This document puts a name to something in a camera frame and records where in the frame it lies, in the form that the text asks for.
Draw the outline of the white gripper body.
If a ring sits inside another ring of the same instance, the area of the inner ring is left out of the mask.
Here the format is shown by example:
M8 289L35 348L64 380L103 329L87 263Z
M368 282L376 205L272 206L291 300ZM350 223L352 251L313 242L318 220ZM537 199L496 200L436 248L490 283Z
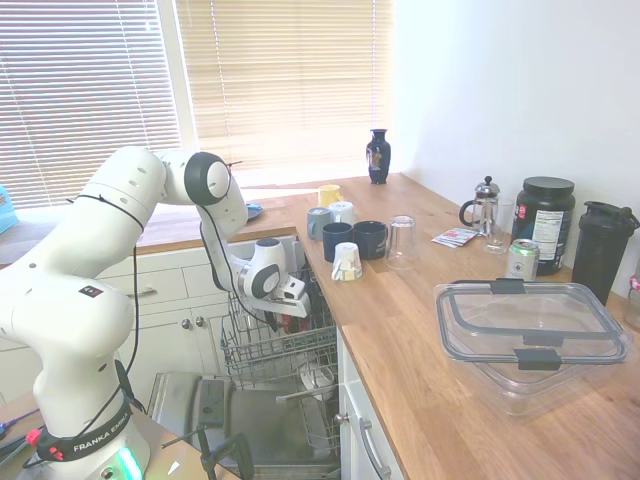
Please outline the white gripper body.
M270 308L274 313L304 319L310 314L311 302L309 295L303 293L299 299L274 299Z

